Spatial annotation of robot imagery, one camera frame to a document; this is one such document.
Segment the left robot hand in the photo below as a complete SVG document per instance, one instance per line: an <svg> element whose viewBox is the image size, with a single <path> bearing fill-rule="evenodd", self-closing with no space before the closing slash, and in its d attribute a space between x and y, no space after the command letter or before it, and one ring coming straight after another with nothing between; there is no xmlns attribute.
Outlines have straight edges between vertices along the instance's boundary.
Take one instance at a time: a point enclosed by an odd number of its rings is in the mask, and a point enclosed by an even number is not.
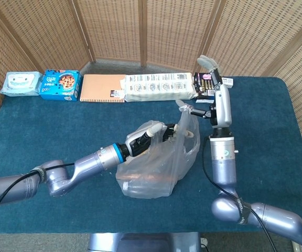
<svg viewBox="0 0 302 252"><path fill-rule="evenodd" d="M145 152L151 144L153 137L159 135L160 142L174 139L179 132L179 124L164 124L158 121L148 121L141 125L136 131L127 135L125 143L120 144L123 157L136 157Z"/></svg>

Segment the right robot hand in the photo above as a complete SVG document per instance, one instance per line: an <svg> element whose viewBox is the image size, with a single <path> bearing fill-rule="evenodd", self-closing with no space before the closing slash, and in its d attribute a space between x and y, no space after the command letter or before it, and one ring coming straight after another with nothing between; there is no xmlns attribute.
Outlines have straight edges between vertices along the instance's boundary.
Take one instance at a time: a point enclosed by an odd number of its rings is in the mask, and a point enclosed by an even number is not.
<svg viewBox="0 0 302 252"><path fill-rule="evenodd" d="M176 100L176 104L180 111L185 109L192 115L210 119L213 128L229 128L232 123L231 104L228 87L223 83L221 75L218 71L219 65L214 59L205 55L200 55L197 63L206 68L211 74L211 80L214 84L214 102L210 106L209 111L194 109L192 106L187 105L181 100Z"/></svg>

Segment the clear plastic bag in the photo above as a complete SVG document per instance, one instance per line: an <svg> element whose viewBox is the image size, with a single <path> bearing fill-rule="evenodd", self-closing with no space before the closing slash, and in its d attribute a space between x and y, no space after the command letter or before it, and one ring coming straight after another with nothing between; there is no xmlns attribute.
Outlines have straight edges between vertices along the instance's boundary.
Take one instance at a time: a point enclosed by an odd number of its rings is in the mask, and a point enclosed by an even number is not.
<svg viewBox="0 0 302 252"><path fill-rule="evenodd" d="M193 166L200 149L199 123L197 117L186 109L180 112L181 117L177 122L179 132L174 139L161 143L159 135L153 137L145 152L136 157L127 157L124 163L118 165L116 171L116 174L166 174L174 180L148 182L116 178L124 195L143 199L167 197Z"/></svg>

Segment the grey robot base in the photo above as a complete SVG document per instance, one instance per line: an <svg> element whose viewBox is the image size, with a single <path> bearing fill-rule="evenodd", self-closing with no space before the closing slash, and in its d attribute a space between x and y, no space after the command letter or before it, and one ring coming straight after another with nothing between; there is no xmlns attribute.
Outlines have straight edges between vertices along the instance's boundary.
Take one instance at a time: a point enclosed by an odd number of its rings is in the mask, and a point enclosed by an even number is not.
<svg viewBox="0 0 302 252"><path fill-rule="evenodd" d="M87 252L201 252L199 232L94 233Z"/></svg>

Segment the black and pink snack pack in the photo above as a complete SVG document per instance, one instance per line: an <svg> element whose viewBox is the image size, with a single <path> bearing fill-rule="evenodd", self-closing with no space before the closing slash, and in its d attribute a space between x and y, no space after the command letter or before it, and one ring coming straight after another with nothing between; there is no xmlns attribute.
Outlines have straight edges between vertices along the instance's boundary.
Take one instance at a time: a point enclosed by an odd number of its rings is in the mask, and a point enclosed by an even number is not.
<svg viewBox="0 0 302 252"><path fill-rule="evenodd" d="M212 104L214 102L215 89L211 74L196 72L193 78L193 85L197 93L195 97L196 103Z"/></svg>

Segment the brown sausage stick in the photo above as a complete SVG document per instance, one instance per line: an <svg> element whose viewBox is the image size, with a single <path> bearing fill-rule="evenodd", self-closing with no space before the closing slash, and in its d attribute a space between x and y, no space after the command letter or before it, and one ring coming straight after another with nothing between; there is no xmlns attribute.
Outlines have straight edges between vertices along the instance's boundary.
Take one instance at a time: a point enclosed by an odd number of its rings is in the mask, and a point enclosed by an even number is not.
<svg viewBox="0 0 302 252"><path fill-rule="evenodd" d="M148 182L170 182L173 181L174 178L170 175L163 174L116 174L116 178L118 180L125 181L148 181Z"/></svg>

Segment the long white wrapped package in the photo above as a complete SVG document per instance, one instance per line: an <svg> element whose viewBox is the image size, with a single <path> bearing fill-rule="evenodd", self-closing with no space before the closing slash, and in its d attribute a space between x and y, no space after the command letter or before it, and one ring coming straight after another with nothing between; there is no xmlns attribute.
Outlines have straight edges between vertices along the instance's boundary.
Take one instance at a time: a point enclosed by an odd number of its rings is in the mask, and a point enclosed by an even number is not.
<svg viewBox="0 0 302 252"><path fill-rule="evenodd" d="M126 75L120 85L127 102L191 100L197 96L189 72Z"/></svg>

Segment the orange spiral notebook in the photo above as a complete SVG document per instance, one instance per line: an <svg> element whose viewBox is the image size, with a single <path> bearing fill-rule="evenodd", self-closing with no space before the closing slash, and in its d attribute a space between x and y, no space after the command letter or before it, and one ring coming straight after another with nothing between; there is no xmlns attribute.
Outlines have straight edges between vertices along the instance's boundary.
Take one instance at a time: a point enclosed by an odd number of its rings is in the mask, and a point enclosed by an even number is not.
<svg viewBox="0 0 302 252"><path fill-rule="evenodd" d="M121 80L125 75L86 74L83 77L81 102L124 102Z"/></svg>

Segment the blue table mat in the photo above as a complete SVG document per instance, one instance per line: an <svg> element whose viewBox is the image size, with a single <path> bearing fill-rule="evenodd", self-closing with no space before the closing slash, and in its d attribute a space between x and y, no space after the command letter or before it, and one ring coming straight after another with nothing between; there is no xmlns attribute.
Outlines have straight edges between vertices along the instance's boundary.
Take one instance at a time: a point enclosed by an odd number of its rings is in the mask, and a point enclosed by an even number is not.
<svg viewBox="0 0 302 252"><path fill-rule="evenodd" d="M238 194L302 217L302 137L286 84L276 77L234 77L230 90ZM175 123L174 101L87 103L6 97L0 109L0 177L24 174L47 161L72 163L122 143L149 120ZM91 177L62 197L46 184L30 199L0 206L0 233L237 232L253 226L216 219L218 191L199 152L169 197L123 195L115 169Z"/></svg>

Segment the woven folding screen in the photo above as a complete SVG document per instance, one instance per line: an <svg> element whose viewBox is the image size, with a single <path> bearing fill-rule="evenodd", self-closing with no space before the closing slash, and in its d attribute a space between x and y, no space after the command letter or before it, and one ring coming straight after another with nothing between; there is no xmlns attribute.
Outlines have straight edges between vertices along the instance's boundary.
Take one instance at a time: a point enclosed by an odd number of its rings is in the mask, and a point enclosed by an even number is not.
<svg viewBox="0 0 302 252"><path fill-rule="evenodd" d="M302 0L0 0L0 89L10 70L101 59L286 82L302 135ZM0 94L0 107L3 95Z"/></svg>

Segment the blue cookie box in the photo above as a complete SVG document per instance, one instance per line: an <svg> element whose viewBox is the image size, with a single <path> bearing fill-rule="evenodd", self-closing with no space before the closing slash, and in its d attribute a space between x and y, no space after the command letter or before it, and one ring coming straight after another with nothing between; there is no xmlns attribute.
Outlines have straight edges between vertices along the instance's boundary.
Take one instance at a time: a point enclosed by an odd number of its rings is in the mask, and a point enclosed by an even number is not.
<svg viewBox="0 0 302 252"><path fill-rule="evenodd" d="M78 70L47 69L39 95L44 100L77 101L81 92L83 75Z"/></svg>

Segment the light blue wet wipes pack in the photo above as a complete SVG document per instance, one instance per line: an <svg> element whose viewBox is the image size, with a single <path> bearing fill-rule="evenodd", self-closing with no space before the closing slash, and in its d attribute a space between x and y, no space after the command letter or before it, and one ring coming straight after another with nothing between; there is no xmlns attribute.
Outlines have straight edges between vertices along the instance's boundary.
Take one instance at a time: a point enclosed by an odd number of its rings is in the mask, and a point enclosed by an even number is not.
<svg viewBox="0 0 302 252"><path fill-rule="evenodd" d="M9 97L38 96L43 75L37 71L7 72L0 94Z"/></svg>

